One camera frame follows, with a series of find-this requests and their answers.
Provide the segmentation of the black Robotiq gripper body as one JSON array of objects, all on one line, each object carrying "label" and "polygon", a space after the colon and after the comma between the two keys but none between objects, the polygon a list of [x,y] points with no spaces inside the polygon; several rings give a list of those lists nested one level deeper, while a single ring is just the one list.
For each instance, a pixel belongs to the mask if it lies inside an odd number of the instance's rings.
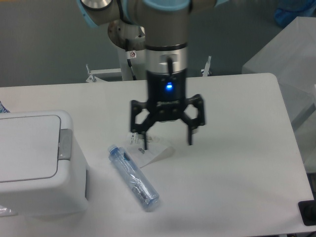
[{"label": "black Robotiq gripper body", "polygon": [[187,70],[172,74],[156,74],[146,71],[148,85],[148,100],[146,109],[149,111],[145,122],[188,121],[184,110],[186,99]]}]

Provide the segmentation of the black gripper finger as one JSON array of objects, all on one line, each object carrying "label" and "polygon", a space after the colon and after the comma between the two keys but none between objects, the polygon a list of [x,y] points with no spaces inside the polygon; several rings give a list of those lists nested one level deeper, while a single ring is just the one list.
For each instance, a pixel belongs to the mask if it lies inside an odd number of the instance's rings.
[{"label": "black gripper finger", "polygon": [[[180,105],[179,119],[181,119],[187,125],[187,142],[188,145],[192,145],[193,131],[199,126],[205,125],[204,100],[200,94],[196,94],[193,97],[184,98],[184,100],[181,100]],[[189,105],[192,105],[197,110],[195,118],[190,118],[185,112]]]},{"label": "black gripper finger", "polygon": [[[137,100],[130,101],[130,131],[143,136],[144,150],[148,149],[147,131],[157,122],[158,114],[148,109],[147,102],[139,102]],[[149,114],[142,123],[136,122],[136,117],[143,111],[147,110]]]}]

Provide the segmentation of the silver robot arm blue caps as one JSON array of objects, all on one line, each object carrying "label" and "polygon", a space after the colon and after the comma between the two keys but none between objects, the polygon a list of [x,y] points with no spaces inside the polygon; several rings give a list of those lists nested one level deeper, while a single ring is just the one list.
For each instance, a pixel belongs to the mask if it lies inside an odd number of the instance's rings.
[{"label": "silver robot arm blue caps", "polygon": [[146,138],[156,122],[182,120],[193,131],[205,125],[204,101],[186,96],[188,24],[192,13],[213,8],[216,0],[79,0],[87,23],[120,20],[145,30],[148,99],[130,102],[130,130]]}]

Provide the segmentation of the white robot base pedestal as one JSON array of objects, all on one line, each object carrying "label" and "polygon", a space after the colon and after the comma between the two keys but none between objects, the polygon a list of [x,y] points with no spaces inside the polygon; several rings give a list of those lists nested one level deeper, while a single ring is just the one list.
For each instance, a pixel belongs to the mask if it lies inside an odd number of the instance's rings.
[{"label": "white robot base pedestal", "polygon": [[156,74],[169,74],[169,64],[173,72],[187,68],[188,43],[151,45],[146,40],[145,28],[123,20],[109,23],[108,38],[116,48],[119,68],[92,70],[86,64],[87,82],[110,81],[118,77],[122,81],[146,80],[146,71]]}]

